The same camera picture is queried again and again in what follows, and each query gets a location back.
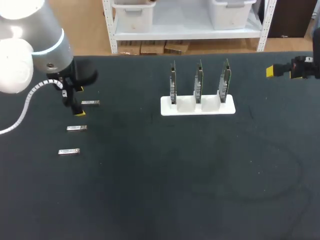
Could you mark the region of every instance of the white shelf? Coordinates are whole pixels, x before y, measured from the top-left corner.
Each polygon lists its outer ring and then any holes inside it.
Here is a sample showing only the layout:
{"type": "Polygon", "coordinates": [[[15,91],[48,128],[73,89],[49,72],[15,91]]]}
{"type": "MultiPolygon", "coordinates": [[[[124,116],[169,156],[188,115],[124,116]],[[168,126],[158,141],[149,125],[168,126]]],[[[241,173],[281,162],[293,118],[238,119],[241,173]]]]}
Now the white shelf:
{"type": "Polygon", "coordinates": [[[245,28],[214,30],[208,13],[208,0],[157,0],[152,30],[148,33],[125,33],[118,17],[113,20],[113,0],[102,0],[110,48],[118,53],[117,41],[142,40],[192,40],[192,39],[240,39],[260,38],[258,52],[263,52],[276,8],[277,0],[257,0],[265,3],[263,24],[251,9],[245,28]]]}
{"type": "Polygon", "coordinates": [[[139,41],[260,38],[262,24],[252,9],[245,28],[214,30],[206,3],[206,0],[158,0],[154,7],[150,32],[123,32],[122,23],[119,21],[116,23],[114,39],[139,41]]]}

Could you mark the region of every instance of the metal transceiver module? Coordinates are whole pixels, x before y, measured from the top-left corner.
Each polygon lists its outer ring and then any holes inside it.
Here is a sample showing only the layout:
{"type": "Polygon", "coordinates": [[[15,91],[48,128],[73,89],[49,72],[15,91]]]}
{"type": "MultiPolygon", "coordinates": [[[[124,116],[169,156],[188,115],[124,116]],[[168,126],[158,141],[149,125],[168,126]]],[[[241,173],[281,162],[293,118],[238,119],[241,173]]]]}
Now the metal transceiver module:
{"type": "Polygon", "coordinates": [[[99,106],[100,100],[94,100],[94,101],[82,101],[81,105],[88,105],[88,106],[99,106]]]}
{"type": "Polygon", "coordinates": [[[68,132],[79,132],[79,131],[85,131],[88,129],[87,125],[81,125],[81,126],[68,126],[66,130],[68,132]]]}
{"type": "Polygon", "coordinates": [[[59,155],[75,155],[80,153],[80,148],[59,150],[59,155]]]}

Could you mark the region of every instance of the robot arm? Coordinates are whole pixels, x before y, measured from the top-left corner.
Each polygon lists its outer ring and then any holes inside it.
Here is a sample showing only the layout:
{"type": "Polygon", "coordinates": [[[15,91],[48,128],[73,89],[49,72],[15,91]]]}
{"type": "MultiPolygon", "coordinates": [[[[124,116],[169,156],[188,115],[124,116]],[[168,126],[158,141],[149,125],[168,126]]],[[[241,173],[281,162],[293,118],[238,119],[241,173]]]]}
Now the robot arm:
{"type": "Polygon", "coordinates": [[[83,91],[83,86],[98,78],[92,62],[74,59],[69,40],[46,0],[0,0],[0,92],[15,94],[26,89],[34,66],[49,80],[32,88],[19,119],[0,135],[22,122],[32,95],[47,84],[62,92],[63,104],[75,116],[85,115],[74,92],[83,91]],[[5,31],[10,36],[1,40],[5,31]]]}
{"type": "Polygon", "coordinates": [[[267,77],[279,77],[290,72],[291,79],[315,76],[320,79],[320,28],[313,33],[313,57],[296,56],[287,64],[274,64],[266,69],[267,77]]]}

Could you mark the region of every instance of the cardboard box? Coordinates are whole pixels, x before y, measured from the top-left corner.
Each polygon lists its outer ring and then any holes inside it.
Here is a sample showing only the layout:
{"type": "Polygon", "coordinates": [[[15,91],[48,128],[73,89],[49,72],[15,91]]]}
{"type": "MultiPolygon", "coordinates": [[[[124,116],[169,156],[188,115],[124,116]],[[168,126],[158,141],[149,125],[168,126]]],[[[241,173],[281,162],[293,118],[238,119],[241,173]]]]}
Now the cardboard box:
{"type": "Polygon", "coordinates": [[[118,54],[140,55],[141,41],[120,41],[118,42],[118,54]]]}
{"type": "Polygon", "coordinates": [[[188,51],[190,41],[188,40],[170,40],[164,47],[165,53],[185,54],[188,51]]]}
{"type": "Polygon", "coordinates": [[[142,41],[141,54],[142,55],[158,55],[164,54],[166,41],[142,41]]]}

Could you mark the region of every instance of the shelf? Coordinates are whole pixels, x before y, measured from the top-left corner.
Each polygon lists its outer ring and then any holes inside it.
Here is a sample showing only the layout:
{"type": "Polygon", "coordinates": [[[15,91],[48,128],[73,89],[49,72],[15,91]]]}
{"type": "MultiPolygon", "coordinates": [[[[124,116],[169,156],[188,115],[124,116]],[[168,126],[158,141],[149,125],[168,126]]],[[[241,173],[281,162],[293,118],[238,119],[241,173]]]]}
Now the shelf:
{"type": "Polygon", "coordinates": [[[153,26],[147,33],[125,33],[117,23],[115,40],[192,40],[260,38],[262,24],[251,9],[245,28],[214,30],[204,0],[159,0],[154,7],[153,26]]]}

